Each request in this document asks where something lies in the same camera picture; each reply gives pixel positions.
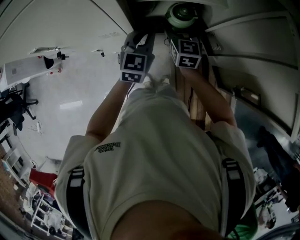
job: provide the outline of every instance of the black office chair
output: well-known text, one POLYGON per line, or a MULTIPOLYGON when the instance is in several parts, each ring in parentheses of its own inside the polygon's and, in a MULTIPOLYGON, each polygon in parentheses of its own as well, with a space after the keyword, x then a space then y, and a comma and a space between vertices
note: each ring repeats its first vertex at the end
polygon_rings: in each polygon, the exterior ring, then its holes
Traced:
POLYGON ((0 122, 3 122, 10 118, 13 121, 14 134, 16 135, 16 130, 20 131, 23 129, 24 117, 23 114, 25 112, 31 117, 31 119, 36 119, 35 116, 32 116, 29 111, 28 106, 38 104, 38 100, 34 100, 33 102, 26 102, 27 97, 27 89, 29 87, 29 83, 24 85, 23 90, 21 91, 13 91, 9 92, 5 97, 0 101, 0 122))

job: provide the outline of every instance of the red object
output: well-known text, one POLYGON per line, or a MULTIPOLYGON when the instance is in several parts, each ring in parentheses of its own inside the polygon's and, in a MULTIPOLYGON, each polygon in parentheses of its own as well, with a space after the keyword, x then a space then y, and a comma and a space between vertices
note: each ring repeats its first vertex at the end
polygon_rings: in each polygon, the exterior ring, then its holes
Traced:
POLYGON ((53 181, 57 179, 54 173, 39 172, 31 169, 29 180, 43 192, 49 193, 54 198, 55 186, 53 181))

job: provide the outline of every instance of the green object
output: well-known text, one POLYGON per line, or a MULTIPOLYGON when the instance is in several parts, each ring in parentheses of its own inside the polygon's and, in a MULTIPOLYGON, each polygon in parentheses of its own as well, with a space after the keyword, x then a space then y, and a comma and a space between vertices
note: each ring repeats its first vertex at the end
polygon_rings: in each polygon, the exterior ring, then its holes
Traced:
MULTIPOLYGON (((257 232, 258 222, 256 216, 256 209, 254 204, 245 214, 245 216, 236 225, 235 231, 239 235, 240 240, 251 240, 257 232)), ((227 238, 237 239, 235 233, 232 231, 227 238)))
POLYGON ((179 29, 192 26, 198 18, 196 10, 188 3, 176 3, 170 6, 165 17, 173 27, 179 29))

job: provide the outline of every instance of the wooden floor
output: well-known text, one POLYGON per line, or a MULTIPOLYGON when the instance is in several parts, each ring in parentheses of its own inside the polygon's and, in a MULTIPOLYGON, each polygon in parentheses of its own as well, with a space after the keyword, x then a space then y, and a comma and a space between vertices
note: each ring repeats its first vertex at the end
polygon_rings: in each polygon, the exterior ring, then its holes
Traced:
MULTIPOLYGON (((231 95, 218 89, 211 66, 208 62, 207 64, 203 64, 203 62, 205 61, 202 61, 199 64, 198 70, 203 74, 205 78, 208 78, 208 81, 218 90, 218 92, 221 93, 221 95, 230 104, 231 95)), ((192 90, 189 82, 185 81, 183 75, 180 72, 180 69, 178 67, 175 67, 174 64, 172 64, 171 79, 173 79, 173 82, 171 82, 171 84, 176 88, 179 98, 187 105, 189 109, 192 122, 202 130, 209 131, 211 127, 211 119, 209 115, 206 113, 202 103, 198 99, 198 96, 192 90)))

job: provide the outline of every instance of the black suspender strap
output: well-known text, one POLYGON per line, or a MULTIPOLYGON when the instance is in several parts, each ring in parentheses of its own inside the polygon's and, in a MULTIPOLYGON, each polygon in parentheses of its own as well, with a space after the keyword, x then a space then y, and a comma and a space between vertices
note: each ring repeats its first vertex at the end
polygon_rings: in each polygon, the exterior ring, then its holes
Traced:
POLYGON ((220 233, 227 236, 238 224, 246 206, 243 173, 237 161, 226 158, 222 162, 222 217, 220 233))
POLYGON ((78 229, 85 237, 91 239, 88 221, 86 218, 84 200, 83 200, 83 184, 84 184, 83 167, 77 167, 72 170, 67 183, 67 210, 69 216, 78 229))

